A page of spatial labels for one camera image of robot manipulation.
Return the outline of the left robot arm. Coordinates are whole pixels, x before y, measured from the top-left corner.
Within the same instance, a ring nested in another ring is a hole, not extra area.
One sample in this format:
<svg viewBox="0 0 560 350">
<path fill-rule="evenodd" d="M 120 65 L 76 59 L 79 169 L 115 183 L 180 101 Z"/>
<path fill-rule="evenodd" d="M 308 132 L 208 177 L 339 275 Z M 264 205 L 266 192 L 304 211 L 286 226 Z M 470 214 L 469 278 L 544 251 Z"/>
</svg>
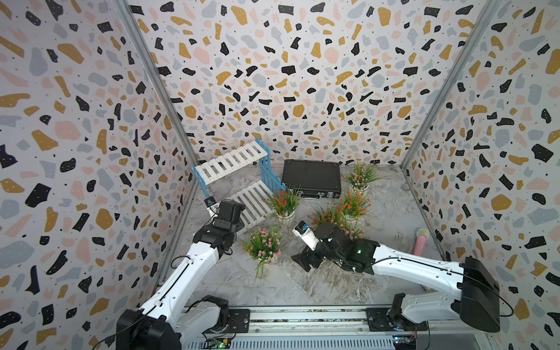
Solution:
<svg viewBox="0 0 560 350">
<path fill-rule="evenodd" d="M 210 295 L 191 305 L 188 300 L 244 228 L 243 210 L 245 205 L 236 201 L 220 203 L 161 288 L 139 309 L 128 309 L 118 319 L 117 349 L 182 349 L 206 331 L 229 331 L 227 300 Z"/>
</svg>

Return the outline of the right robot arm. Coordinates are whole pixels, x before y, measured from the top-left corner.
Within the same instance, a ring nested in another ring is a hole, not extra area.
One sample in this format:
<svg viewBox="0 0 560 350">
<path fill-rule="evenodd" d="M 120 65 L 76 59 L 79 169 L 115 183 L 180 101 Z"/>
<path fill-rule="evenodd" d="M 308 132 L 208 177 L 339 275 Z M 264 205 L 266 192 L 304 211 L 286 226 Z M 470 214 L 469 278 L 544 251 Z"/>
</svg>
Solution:
<svg viewBox="0 0 560 350">
<path fill-rule="evenodd" d="M 431 288 L 421 295 L 396 294 L 384 314 L 369 310 L 371 331 L 412 331 L 429 322 L 454 320 L 483 332 L 501 330 L 500 286 L 475 258 L 461 263 L 423 258 L 369 239 L 351 239 L 331 223 L 312 229 L 300 221 L 293 233 L 306 245 L 292 257 L 304 271 L 329 260 L 344 271 L 391 276 Z"/>
</svg>

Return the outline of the pink flower pot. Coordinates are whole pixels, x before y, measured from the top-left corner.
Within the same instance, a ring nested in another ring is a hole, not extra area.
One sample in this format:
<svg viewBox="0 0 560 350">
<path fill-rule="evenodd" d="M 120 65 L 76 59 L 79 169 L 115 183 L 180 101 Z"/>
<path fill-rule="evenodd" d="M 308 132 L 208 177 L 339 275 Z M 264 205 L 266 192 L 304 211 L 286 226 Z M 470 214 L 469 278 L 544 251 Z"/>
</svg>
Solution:
<svg viewBox="0 0 560 350">
<path fill-rule="evenodd" d="M 376 167 L 366 163 L 355 163 L 353 170 L 344 177 L 344 181 L 349 184 L 351 191 L 360 195 L 366 194 L 369 185 L 380 179 Z"/>
<path fill-rule="evenodd" d="M 363 239 L 365 237 L 363 229 L 358 225 L 358 222 L 346 222 L 342 225 L 341 230 L 350 239 Z"/>
<path fill-rule="evenodd" d="M 264 274 L 265 267 L 274 263 L 281 255 L 279 231 L 280 227 L 275 225 L 268 229 L 259 228 L 242 242 L 243 250 L 258 264 L 255 278 L 260 278 Z"/>
</svg>

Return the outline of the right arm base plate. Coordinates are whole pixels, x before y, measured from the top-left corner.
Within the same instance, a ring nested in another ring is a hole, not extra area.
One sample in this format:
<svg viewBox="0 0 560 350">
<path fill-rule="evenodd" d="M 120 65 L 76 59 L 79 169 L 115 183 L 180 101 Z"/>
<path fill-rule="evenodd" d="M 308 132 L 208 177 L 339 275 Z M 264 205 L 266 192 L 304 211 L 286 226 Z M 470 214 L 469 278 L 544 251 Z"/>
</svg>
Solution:
<svg viewBox="0 0 560 350">
<path fill-rule="evenodd" d="M 428 331 L 427 322 L 414 323 L 392 308 L 367 308 L 366 321 L 370 332 Z"/>
</svg>

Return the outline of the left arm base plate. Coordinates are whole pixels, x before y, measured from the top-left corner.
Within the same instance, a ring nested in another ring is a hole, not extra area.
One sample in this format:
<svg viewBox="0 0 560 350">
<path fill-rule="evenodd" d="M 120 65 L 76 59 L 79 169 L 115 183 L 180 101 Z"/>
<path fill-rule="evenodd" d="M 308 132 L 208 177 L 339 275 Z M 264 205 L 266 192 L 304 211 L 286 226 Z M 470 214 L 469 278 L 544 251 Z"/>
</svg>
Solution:
<svg viewBox="0 0 560 350">
<path fill-rule="evenodd" d="M 228 334 L 245 334 L 249 332 L 251 319 L 250 309 L 229 309 L 228 312 Z"/>
</svg>

